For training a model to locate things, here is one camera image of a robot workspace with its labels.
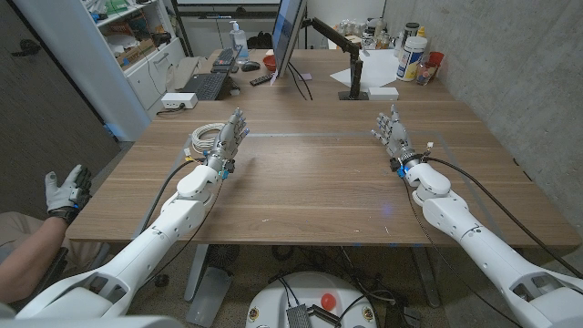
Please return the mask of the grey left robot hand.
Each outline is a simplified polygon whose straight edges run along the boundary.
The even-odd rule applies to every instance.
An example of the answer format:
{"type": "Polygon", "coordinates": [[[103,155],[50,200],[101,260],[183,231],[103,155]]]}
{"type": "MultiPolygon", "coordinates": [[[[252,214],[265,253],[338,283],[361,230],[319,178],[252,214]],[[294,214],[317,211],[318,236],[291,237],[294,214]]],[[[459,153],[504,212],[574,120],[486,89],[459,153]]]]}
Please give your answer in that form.
{"type": "Polygon", "coordinates": [[[235,159],[238,147],[250,130],[246,127],[243,111],[236,108],[216,136],[210,153],[206,156],[205,165],[221,173],[235,170],[235,159]]]}

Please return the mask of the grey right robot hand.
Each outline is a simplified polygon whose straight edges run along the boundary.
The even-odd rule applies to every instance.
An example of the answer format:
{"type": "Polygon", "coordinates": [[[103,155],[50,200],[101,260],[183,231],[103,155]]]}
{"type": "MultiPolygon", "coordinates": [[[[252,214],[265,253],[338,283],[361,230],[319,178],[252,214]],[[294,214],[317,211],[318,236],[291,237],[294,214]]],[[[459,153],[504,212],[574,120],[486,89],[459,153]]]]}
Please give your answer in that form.
{"type": "Polygon", "coordinates": [[[392,104],[389,115],[380,113],[376,118],[378,129],[371,130],[371,134],[384,145],[390,158],[393,172],[405,174],[412,166],[420,163],[421,156],[414,150],[412,140],[401,122],[395,104],[392,104]]]}

